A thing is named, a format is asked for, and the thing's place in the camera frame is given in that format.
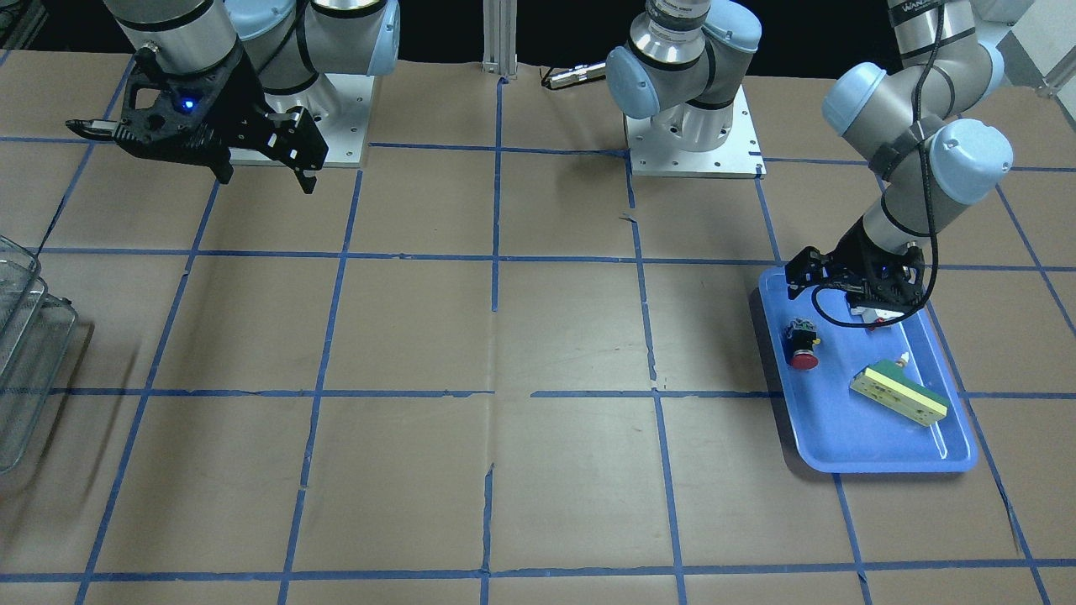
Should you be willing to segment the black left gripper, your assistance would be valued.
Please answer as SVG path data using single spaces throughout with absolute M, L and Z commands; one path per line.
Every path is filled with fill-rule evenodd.
M 804 247 L 788 261 L 785 287 L 790 300 L 810 287 L 841 290 L 849 306 L 856 308 L 856 316 L 873 330 L 917 313 L 925 302 L 925 256 L 915 244 L 901 245 L 898 252 L 876 245 L 863 222 L 856 221 L 831 253 Z

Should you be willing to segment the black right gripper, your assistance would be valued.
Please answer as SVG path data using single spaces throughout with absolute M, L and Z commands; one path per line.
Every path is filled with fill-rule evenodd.
M 85 140 L 114 141 L 143 160 L 210 168 L 223 184 L 233 172 L 231 149 L 257 150 L 313 194 L 328 154 L 318 119 L 305 107 L 272 112 L 241 42 L 193 74 L 166 71 L 164 51 L 146 43 L 134 52 L 118 122 L 74 118 L 66 127 Z

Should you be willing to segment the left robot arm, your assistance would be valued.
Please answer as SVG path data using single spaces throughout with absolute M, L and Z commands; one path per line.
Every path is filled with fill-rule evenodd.
M 788 298 L 839 291 L 852 327 L 918 313 L 939 272 L 939 234 L 1010 172 L 1005 135 L 962 112 L 999 88 L 1005 61 L 978 38 L 968 1 L 891 1 L 900 71 L 858 64 L 831 86 L 823 118 L 884 182 L 883 194 L 827 253 L 788 261 Z M 762 39 L 758 16 L 734 1 L 649 1 L 629 39 L 608 53 L 606 76 L 627 118 L 667 130 L 676 145 L 722 145 L 736 93 Z

